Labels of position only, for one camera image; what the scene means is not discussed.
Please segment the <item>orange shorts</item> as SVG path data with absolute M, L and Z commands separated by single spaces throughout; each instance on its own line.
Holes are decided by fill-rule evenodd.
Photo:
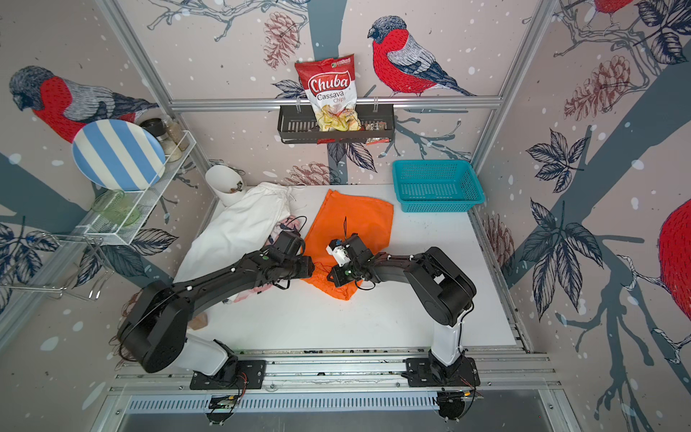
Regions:
M 356 234 L 372 252 L 385 250 L 392 235 L 394 208 L 380 199 L 327 192 L 306 237 L 305 254 L 315 266 L 306 282 L 340 301 L 349 301 L 356 293 L 354 283 L 336 287 L 327 280 L 337 261 L 327 252 L 329 242 Z

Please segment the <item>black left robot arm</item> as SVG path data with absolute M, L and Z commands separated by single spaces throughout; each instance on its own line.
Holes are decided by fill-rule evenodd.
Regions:
M 314 265 L 301 253 L 304 248 L 298 233 L 283 231 L 274 244 L 246 253 L 209 275 L 176 284 L 149 284 L 118 330 L 120 347 L 148 373 L 165 369 L 183 352 L 188 323 L 200 313 L 256 287 L 311 277 Z

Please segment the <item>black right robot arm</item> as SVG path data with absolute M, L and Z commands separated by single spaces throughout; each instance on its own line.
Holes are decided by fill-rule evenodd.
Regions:
M 429 352 L 435 379 L 442 382 L 456 373 L 464 360 L 462 322 L 474 311 L 477 288 L 444 251 L 431 247 L 408 256 L 374 254 L 353 234 L 329 242 L 327 252 L 336 260 L 327 280 L 338 288 L 350 283 L 360 287 L 362 282 L 408 284 L 437 324 Z

